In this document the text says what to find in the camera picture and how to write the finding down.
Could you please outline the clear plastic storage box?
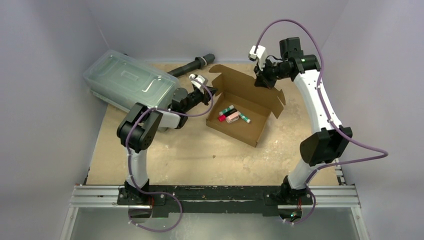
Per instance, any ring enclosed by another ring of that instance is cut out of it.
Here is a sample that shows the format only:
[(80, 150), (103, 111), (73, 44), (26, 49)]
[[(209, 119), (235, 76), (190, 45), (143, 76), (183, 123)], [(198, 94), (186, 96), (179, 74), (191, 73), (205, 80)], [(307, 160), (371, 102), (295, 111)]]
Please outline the clear plastic storage box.
[(83, 77), (96, 97), (125, 112), (135, 103), (165, 109), (181, 87), (178, 78), (111, 49)]

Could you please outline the green white glue stick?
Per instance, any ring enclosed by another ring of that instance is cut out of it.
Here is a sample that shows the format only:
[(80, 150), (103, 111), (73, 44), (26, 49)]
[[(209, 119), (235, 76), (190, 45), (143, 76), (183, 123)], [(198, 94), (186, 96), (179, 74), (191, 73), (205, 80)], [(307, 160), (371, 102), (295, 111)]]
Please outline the green white glue stick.
[(225, 109), (221, 110), (218, 114), (219, 114), (219, 116), (222, 116), (222, 115), (224, 115), (225, 113), (227, 113), (227, 112), (231, 111), (232, 109), (234, 109), (234, 106), (233, 106), (233, 105), (230, 105), (229, 107), (227, 107), (227, 108), (225, 108)]
[(241, 113), (241, 112), (239, 112), (239, 117), (243, 120), (243, 121), (245, 121), (246, 123), (250, 123), (251, 122), (251, 119), (250, 118), (248, 118), (247, 116), (245, 116), (243, 113)]

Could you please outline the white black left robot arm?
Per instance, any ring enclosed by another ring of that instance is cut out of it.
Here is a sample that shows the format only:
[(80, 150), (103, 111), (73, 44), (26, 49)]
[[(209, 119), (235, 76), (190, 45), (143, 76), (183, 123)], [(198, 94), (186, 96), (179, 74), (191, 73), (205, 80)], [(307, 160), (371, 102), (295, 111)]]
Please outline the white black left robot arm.
[(213, 103), (216, 87), (196, 87), (188, 92), (177, 88), (166, 109), (148, 108), (137, 102), (120, 123), (117, 137), (127, 150), (128, 176), (121, 192), (123, 199), (131, 199), (138, 205), (149, 199), (149, 177), (147, 175), (147, 149), (152, 144), (159, 128), (180, 129), (190, 117), (187, 112), (200, 103)]

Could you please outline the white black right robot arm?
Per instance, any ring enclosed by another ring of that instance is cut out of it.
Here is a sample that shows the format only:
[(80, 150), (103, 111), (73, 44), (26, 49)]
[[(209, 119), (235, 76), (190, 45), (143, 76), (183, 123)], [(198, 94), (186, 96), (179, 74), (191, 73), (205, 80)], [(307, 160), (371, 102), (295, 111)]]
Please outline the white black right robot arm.
[(350, 127), (344, 127), (334, 113), (322, 80), (321, 66), (313, 54), (305, 55), (299, 37), (279, 42), (280, 58), (269, 60), (266, 48), (253, 45), (248, 57), (256, 63), (256, 87), (271, 89), (276, 81), (290, 78), (304, 100), (311, 124), (311, 136), (300, 143), (301, 159), (294, 171), (287, 175), (279, 191), (269, 194), (275, 201), (294, 203), (306, 196), (308, 183), (321, 167), (339, 158), (348, 145), (342, 134), (352, 137)]

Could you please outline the brown cardboard box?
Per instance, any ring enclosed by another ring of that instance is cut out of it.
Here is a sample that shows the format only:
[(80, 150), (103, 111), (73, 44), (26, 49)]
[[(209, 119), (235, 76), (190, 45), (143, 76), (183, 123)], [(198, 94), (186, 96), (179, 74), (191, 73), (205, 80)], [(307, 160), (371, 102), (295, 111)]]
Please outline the brown cardboard box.
[[(286, 104), (282, 90), (275, 87), (256, 87), (256, 79), (228, 66), (217, 64), (209, 69), (217, 73), (211, 84), (218, 96), (206, 118), (206, 125), (252, 147), (256, 147), (265, 129), (268, 118), (280, 116)], [(250, 119), (239, 119), (233, 123), (219, 120), (219, 112), (233, 105), (236, 110)]]

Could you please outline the pale pink correction tape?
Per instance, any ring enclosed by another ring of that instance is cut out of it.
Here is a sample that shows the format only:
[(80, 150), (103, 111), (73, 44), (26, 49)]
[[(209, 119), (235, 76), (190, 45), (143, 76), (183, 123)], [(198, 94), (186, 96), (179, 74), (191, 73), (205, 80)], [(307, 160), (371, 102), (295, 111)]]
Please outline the pale pink correction tape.
[(238, 111), (233, 112), (232, 114), (228, 115), (225, 120), (227, 123), (231, 124), (239, 119), (240, 113)]

